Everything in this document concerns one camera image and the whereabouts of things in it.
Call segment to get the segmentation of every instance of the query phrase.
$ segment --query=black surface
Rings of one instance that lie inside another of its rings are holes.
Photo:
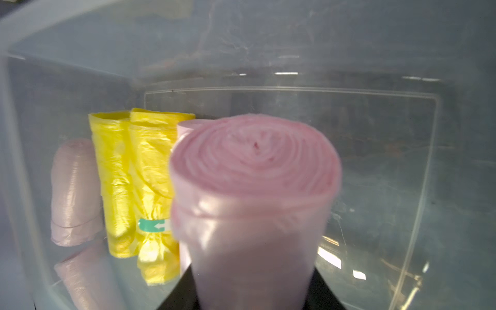
[[[315,269],[303,310],[321,309],[345,310],[326,285],[320,273]],[[196,295],[191,266],[186,270],[177,286],[157,310],[201,310]]]

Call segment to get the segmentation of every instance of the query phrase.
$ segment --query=yellow plastic bag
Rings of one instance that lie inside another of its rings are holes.
[[[129,174],[129,111],[95,113],[88,117],[102,184],[110,254],[118,258],[135,256],[138,241]]]
[[[174,196],[169,179],[169,157],[177,140],[177,123],[194,118],[194,114],[143,109],[133,109],[130,114],[138,267],[149,285],[164,283],[179,275],[179,246],[169,225]]]

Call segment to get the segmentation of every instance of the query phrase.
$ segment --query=plastic bag roll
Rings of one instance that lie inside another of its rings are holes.
[[[189,120],[178,123],[178,141],[176,145],[190,132],[210,122],[213,122],[213,120]],[[191,257],[184,242],[179,242],[179,259],[181,261],[181,274],[183,274],[191,264]]]
[[[102,241],[55,265],[78,310],[125,310]]]
[[[110,254],[137,255],[130,169],[129,111],[89,115],[101,181]]]
[[[57,150],[52,166],[52,241],[77,246],[103,229],[100,180],[89,139],[74,139]]]
[[[168,166],[177,140],[176,126],[191,119],[194,114],[143,109],[133,109],[130,114],[138,267],[149,285],[164,283],[179,274],[179,247],[169,225],[174,191]]]
[[[219,119],[182,139],[170,175],[201,308],[300,310],[341,187],[327,138],[265,115]]]

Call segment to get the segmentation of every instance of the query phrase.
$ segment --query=pink plastic bag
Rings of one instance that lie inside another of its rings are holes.
[[[65,142],[52,166],[52,241],[72,247],[103,230],[100,179],[89,139]]]
[[[78,310],[126,309],[103,241],[66,258],[55,271]]]
[[[176,145],[190,132],[210,122],[213,122],[213,120],[189,120],[178,123],[178,141],[176,142]],[[182,275],[191,264],[191,257],[189,255],[187,245],[184,242],[179,242],[179,260],[181,263]]]
[[[341,187],[327,138],[264,115],[220,119],[177,145],[170,174],[202,309],[301,309]]]

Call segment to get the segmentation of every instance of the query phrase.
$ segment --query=clear plastic container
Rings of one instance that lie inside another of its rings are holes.
[[[349,309],[494,309],[493,1],[38,0],[0,21],[0,188],[38,310],[76,309],[50,240],[87,114],[265,113],[324,132],[343,189],[316,266]],[[130,310],[136,258],[108,257]]]

